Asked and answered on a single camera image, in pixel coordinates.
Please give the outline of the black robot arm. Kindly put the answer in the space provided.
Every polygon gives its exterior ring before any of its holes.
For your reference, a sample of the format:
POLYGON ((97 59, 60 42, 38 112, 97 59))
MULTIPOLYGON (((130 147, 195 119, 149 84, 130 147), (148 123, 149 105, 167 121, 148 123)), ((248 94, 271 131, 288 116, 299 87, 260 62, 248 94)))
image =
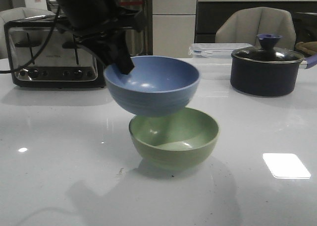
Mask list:
POLYGON ((141 32, 146 17, 141 10, 119 5, 117 0, 56 0, 64 12, 76 45, 89 52, 104 66, 115 64, 129 74, 134 63, 126 44, 126 30, 141 32))

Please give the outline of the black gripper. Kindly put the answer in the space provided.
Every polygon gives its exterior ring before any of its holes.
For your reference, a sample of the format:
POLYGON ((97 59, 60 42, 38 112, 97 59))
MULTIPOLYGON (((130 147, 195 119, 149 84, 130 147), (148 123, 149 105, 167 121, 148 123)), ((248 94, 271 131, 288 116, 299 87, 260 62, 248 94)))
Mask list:
POLYGON ((122 74, 129 74, 134 63, 127 44, 126 31, 142 31, 147 25, 145 13, 142 10, 123 8, 122 13, 114 19, 85 29, 72 29, 77 44, 92 54, 104 65, 104 69, 115 64, 122 74))

